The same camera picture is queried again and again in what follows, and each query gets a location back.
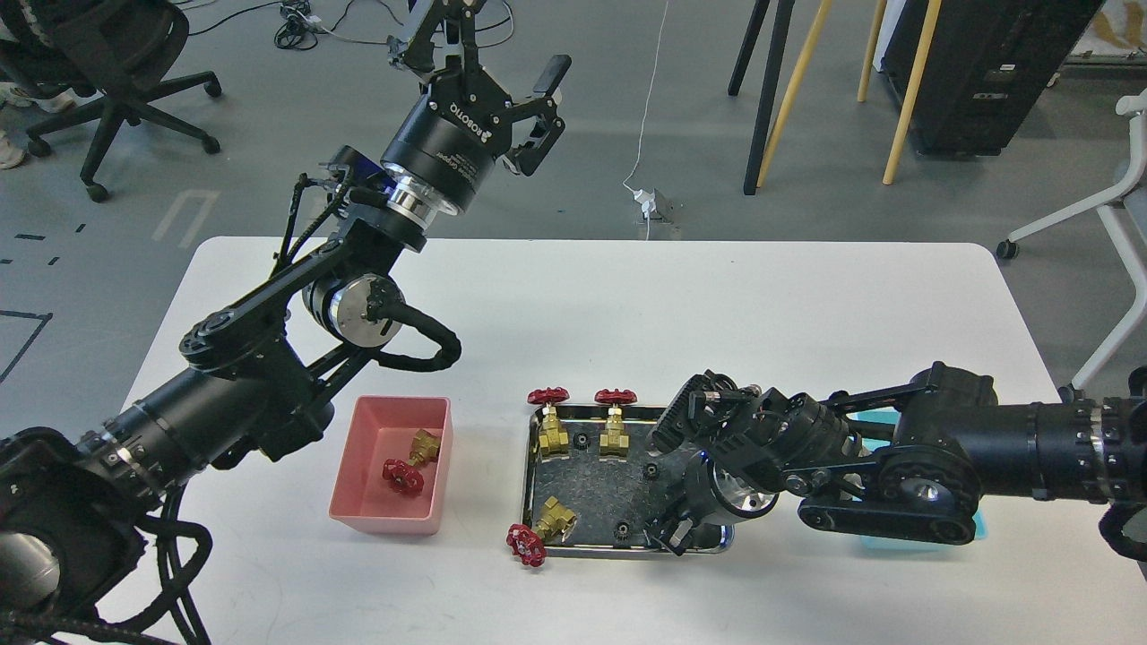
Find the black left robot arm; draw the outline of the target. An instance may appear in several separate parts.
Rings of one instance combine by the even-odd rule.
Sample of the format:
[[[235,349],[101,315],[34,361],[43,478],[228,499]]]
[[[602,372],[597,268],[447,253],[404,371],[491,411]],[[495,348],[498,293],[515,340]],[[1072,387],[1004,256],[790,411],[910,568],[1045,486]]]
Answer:
[[[390,272],[426,246],[438,215],[470,207],[496,160],[532,174],[565,130],[557,54],[524,99],[479,64],[479,1],[418,1],[391,65],[418,75],[419,98],[380,160],[341,148],[320,181],[326,244],[299,256],[284,233],[270,279],[197,322],[188,367],[70,443],[32,427],[3,440],[3,644],[151,644],[165,614],[188,644],[208,637],[190,583],[211,552],[181,521],[189,477],[271,460],[323,437],[331,399],[370,363],[418,373],[461,356],[454,331],[414,309]]]

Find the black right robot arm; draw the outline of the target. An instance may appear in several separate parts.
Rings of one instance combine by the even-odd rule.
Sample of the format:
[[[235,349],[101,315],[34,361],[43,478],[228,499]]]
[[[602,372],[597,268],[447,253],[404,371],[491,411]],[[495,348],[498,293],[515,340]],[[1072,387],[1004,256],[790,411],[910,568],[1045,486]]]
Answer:
[[[984,495],[1019,495],[1103,503],[1102,538],[1144,561],[1125,531],[1144,515],[1144,368],[1129,391],[1002,405],[992,376],[935,362],[907,384],[816,401],[699,373],[649,440],[651,454],[699,453],[643,530],[681,555],[701,526],[763,516],[793,494],[816,530],[963,546]]]

